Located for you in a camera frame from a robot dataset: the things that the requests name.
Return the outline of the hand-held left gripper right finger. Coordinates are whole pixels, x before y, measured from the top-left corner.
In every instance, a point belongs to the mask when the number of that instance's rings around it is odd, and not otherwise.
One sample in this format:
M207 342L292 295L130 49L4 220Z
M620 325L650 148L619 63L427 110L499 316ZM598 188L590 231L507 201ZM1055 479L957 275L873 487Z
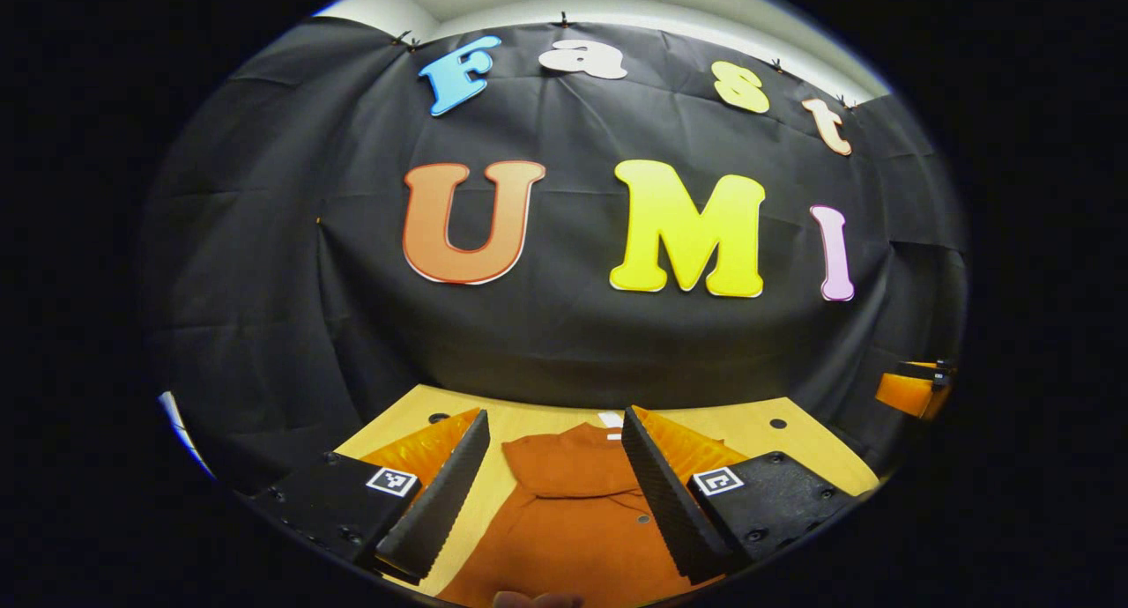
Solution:
M623 447L680 575L691 584L757 567L857 506L778 449L744 456L637 406Z

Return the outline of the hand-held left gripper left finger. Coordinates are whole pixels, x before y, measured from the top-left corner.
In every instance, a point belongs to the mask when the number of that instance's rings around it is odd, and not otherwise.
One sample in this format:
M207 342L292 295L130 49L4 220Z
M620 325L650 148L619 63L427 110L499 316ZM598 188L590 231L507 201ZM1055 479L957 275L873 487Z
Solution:
M488 414L472 408L362 458L321 453L250 503L332 559L418 584L434 569L488 447Z

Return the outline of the orange long-sleeved shirt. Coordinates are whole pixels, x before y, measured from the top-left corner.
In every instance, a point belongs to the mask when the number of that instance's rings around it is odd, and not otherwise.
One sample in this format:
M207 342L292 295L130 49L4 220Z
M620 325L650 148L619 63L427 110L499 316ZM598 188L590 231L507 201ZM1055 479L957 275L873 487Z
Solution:
M666 548L617 428L525 435L502 453L515 488L441 600L491 608L496 593L513 591L635 608L694 590Z

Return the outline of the black backdrop cloth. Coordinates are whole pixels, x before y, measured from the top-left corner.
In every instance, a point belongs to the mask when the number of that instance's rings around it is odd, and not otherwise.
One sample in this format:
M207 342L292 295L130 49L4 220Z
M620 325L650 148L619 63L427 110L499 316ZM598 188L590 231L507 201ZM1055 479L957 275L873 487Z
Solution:
M146 346L254 494L418 384L585 409L788 397L885 477L879 379L957 360L957 182L893 95L643 27L409 49L314 18L233 71L146 202Z

